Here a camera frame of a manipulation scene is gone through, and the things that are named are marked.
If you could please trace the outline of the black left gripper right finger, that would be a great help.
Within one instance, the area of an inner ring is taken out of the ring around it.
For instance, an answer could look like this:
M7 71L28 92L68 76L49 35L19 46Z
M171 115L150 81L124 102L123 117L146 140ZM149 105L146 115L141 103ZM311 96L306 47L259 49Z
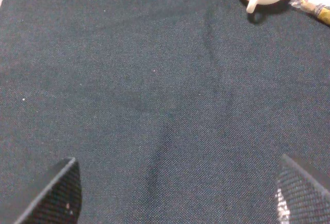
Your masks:
M284 154L275 201L278 223L329 223L329 175Z

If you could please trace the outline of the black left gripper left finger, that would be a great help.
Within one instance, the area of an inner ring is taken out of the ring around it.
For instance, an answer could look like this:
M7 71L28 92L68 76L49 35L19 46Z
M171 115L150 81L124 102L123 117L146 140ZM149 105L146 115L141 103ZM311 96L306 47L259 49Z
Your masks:
M79 162L68 157L18 194L14 223L78 223L81 208Z

